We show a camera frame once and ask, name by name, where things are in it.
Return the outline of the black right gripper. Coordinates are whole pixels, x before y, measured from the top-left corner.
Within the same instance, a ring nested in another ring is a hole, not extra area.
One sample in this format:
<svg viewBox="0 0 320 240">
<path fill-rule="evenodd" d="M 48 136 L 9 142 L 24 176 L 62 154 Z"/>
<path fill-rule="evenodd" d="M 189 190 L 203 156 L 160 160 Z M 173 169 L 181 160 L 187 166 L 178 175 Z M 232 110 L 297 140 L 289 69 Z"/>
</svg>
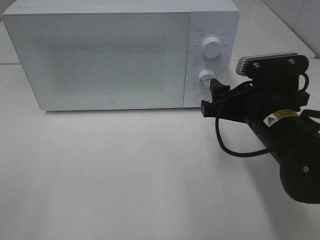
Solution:
<svg viewBox="0 0 320 240">
<path fill-rule="evenodd" d="M 267 121 L 269 115 L 278 117 L 278 111 L 296 113 L 309 101 L 309 76 L 303 74 L 304 85 L 299 88 L 300 74 L 268 76 L 247 82 L 230 92 L 230 85 L 224 85 L 217 79 L 210 80 L 210 92 L 213 102 L 202 100 L 200 111 L 205 118 L 225 118 L 235 122 L 253 125 Z"/>
</svg>

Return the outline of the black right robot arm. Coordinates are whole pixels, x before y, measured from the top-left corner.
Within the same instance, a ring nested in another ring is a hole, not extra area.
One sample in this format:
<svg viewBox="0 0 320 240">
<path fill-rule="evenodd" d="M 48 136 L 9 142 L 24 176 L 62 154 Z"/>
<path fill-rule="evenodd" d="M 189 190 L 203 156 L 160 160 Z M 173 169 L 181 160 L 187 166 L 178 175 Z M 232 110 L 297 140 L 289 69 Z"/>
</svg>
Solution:
<svg viewBox="0 0 320 240">
<path fill-rule="evenodd" d="M 281 184 L 295 201 L 320 202 L 320 113 L 301 110 L 308 98 L 293 78 L 255 77 L 235 88 L 210 81 L 212 102 L 201 103 L 201 113 L 215 119 L 221 149 L 239 158 L 271 154 L 279 164 Z M 247 124 L 264 145 L 252 152 L 236 152 L 224 144 L 220 120 Z"/>
</svg>

